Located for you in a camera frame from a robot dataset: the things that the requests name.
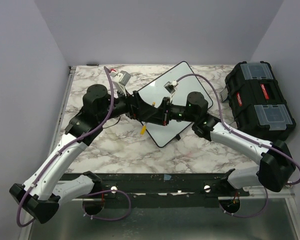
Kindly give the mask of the yellow marker cap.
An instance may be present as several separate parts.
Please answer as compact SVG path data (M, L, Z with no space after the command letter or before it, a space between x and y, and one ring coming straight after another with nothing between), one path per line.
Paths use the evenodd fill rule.
M140 131L140 134L141 134L141 135L144 135L145 132L146 132L146 129L147 129L147 126L146 126L146 125L143 125L143 126L142 126L142 129L141 129L141 131Z

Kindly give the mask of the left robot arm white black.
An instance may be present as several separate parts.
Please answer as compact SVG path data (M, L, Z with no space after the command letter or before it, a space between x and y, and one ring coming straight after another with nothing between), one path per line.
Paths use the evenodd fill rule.
M17 225L21 223L20 214L25 210L34 221L47 223L57 213L60 206L77 197L104 197L115 195L120 190L115 186L106 186L91 171L82 173L74 180L58 185L58 181L71 163L103 131L104 124L121 115L130 115L139 122L166 126L169 122L170 100L164 98L159 107L146 103L139 93L114 96L114 87L106 88L102 84L88 87L83 96L83 106L70 120L59 143L39 169L24 183L15 183L9 193L18 203Z

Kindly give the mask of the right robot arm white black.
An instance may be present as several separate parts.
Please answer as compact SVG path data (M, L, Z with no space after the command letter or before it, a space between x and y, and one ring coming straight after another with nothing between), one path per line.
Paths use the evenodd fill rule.
M142 120L162 126L171 120L192 122L192 130L198 137L230 147L253 160L255 167L232 169L225 174L220 191L226 196L255 186L278 193L296 170L285 142L257 139L234 130L208 113L208 102L200 92L189 93L184 106L172 104L168 97L162 99L159 107L146 104L142 107Z

